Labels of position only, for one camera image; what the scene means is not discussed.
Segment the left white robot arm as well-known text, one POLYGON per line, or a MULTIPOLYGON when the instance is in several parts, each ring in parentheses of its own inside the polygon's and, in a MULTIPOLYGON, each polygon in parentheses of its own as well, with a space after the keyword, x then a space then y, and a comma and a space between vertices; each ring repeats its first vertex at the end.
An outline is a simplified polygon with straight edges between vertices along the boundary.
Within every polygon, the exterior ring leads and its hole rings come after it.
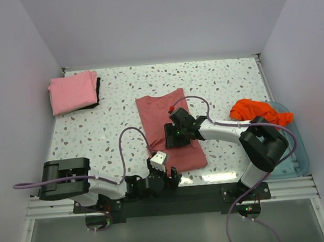
POLYGON ((121 183, 100 176, 87 158, 49 161, 43 166, 44 185, 40 187, 39 198, 42 201, 68 198, 95 212, 103 209, 105 198, 136 201, 158 197, 166 189, 176 189, 181 180, 176 168, 166 169, 167 160, 166 153, 156 152, 147 159, 148 176, 125 176, 121 183))

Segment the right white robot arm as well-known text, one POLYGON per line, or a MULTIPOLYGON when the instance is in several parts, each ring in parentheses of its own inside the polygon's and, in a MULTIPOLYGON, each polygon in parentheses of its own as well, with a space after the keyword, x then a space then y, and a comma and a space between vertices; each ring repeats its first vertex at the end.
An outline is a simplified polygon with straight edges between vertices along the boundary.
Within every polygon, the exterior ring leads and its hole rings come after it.
POLYGON ((250 200, 258 192, 257 183, 270 174, 289 144, 287 139, 263 117, 252 121, 215 123, 208 116, 194 118, 184 108, 170 107, 165 124, 166 148, 180 148, 193 140, 218 140, 241 145, 250 160, 239 180, 238 194, 250 200))

